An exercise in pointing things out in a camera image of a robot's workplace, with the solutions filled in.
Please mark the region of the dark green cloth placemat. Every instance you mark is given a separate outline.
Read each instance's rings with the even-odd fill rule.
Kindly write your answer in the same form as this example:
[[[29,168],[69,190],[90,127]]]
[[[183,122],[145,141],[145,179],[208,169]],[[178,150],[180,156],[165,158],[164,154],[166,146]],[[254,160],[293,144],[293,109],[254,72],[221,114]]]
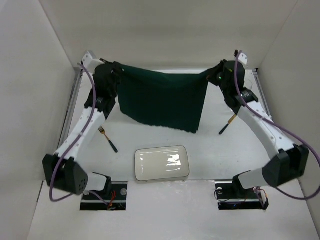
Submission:
[[[123,65],[118,102],[138,123],[195,134],[200,126],[207,73],[163,73]]]

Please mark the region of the white rectangular plate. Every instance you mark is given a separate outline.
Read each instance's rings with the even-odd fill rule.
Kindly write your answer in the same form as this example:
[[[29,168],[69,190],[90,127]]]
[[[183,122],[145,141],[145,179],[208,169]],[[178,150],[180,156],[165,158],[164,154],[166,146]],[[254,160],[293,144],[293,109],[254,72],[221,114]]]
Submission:
[[[139,149],[134,167],[140,182],[181,179],[190,174],[188,153],[182,145]]]

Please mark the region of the clear wine glass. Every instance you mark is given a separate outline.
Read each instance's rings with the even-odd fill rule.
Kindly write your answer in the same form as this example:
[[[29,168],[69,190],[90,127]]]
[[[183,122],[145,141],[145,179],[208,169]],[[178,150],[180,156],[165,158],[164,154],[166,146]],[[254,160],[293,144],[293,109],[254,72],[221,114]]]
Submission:
[[[246,88],[249,89],[249,90],[252,90],[252,88],[253,88],[253,82],[252,82],[250,79],[246,78],[246,79],[244,80],[244,87],[246,87]]]

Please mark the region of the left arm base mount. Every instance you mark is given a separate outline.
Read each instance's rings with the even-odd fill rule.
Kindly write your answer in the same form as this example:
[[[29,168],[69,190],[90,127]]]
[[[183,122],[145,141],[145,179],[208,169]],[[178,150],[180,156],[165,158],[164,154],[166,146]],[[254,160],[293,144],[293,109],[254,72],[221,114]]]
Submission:
[[[125,211],[128,182],[113,181],[111,177],[93,173],[82,193],[81,211]]]

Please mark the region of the gold fork dark handle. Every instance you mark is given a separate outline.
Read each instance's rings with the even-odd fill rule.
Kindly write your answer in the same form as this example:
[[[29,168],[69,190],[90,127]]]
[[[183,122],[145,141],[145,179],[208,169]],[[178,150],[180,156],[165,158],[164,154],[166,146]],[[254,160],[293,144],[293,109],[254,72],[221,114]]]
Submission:
[[[100,126],[100,127],[98,128],[98,131],[99,131],[102,135],[104,135],[104,137],[107,139],[107,141],[108,141],[108,143],[110,144],[110,146],[111,146],[111,148],[113,149],[113,151],[114,151],[115,153],[118,153],[118,152],[119,152],[118,149],[117,149],[116,146],[113,144],[113,142],[110,140],[110,138],[107,136],[105,129],[104,129],[102,126]]]

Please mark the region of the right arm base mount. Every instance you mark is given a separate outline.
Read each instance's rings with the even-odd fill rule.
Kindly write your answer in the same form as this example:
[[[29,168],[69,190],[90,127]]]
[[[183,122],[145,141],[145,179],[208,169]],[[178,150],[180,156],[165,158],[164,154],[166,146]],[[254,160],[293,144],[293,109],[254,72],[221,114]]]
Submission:
[[[269,207],[264,189],[254,187],[240,192],[234,189],[232,180],[215,181],[214,197],[219,210],[263,210]]]

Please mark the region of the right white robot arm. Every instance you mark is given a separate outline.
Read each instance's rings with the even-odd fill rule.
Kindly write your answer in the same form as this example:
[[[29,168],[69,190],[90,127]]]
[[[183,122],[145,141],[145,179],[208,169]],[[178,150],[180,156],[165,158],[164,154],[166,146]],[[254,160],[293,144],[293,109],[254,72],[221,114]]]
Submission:
[[[309,149],[297,145],[276,126],[258,97],[245,83],[245,68],[235,61],[222,60],[207,70],[207,81],[220,88],[229,108],[252,130],[270,161],[263,167],[233,177],[234,192],[244,194],[255,187],[279,187],[305,173]]]

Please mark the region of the gold knife dark handle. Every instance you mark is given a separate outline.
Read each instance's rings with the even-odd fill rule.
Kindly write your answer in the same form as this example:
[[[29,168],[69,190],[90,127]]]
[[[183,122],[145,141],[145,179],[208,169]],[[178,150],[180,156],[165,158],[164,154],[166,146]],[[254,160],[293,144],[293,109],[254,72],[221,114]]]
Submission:
[[[236,114],[234,114],[227,122],[227,124],[220,130],[220,132],[218,133],[219,135],[222,135],[225,130],[228,128],[228,126],[233,122],[233,120],[237,117]]]

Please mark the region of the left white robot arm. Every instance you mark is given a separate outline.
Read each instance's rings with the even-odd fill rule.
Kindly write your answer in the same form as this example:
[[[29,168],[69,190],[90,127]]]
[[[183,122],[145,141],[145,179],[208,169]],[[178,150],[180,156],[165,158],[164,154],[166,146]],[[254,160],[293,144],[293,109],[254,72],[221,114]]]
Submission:
[[[108,119],[116,104],[118,85],[123,69],[118,62],[99,61],[89,74],[92,89],[84,104],[80,119],[72,132],[54,154],[42,160],[49,196],[58,189],[70,195],[84,191],[104,190],[107,178],[98,173],[87,173],[79,157],[86,151],[98,128]]]

